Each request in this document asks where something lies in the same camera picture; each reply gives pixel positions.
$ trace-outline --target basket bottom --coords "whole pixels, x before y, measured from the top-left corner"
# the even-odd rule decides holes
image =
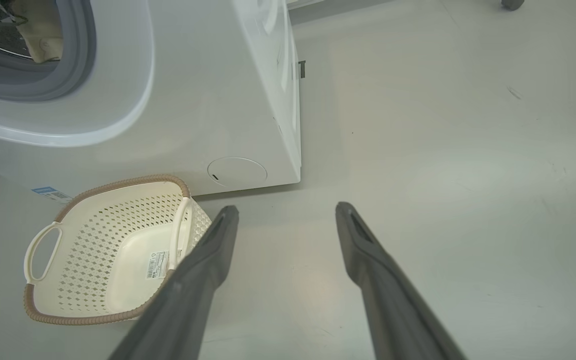
[[[180,234],[187,233],[186,226],[182,223]],[[155,294],[166,274],[171,234],[172,223],[165,223],[135,231],[121,242],[106,291],[110,312],[133,310]],[[187,242],[182,237],[180,250]],[[180,250],[179,261],[185,256]]]

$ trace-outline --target laundry basket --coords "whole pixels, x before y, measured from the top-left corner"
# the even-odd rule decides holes
[[[23,262],[25,311],[35,321],[60,325],[137,317],[210,223],[186,184],[171,175],[86,191],[30,242]],[[53,229],[59,237],[35,278],[33,255]]]

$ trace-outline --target label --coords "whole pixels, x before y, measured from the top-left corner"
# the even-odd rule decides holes
[[[36,192],[41,196],[45,196],[50,200],[54,200],[57,203],[60,203],[61,205],[66,205],[70,203],[71,200],[73,200],[73,198],[71,198],[67,194],[62,193],[61,191],[57,191],[50,186],[39,187],[38,189],[32,189],[32,191]]]
[[[176,258],[181,259],[182,250],[176,251]],[[148,268],[146,268],[146,279],[166,278],[168,271],[168,251],[155,251],[150,253],[148,258]]]

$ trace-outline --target floor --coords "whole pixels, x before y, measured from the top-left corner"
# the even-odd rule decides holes
[[[294,30],[302,182],[197,198],[240,212],[199,358],[373,357],[338,201],[467,358],[576,358],[576,1],[398,0]],[[58,210],[0,178],[0,359],[103,359],[131,325],[27,319],[21,260]]]

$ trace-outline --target white washing machine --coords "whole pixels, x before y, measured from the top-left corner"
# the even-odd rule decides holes
[[[64,196],[160,173],[194,195],[300,181],[286,0],[54,3],[58,59],[0,45],[1,175]]]

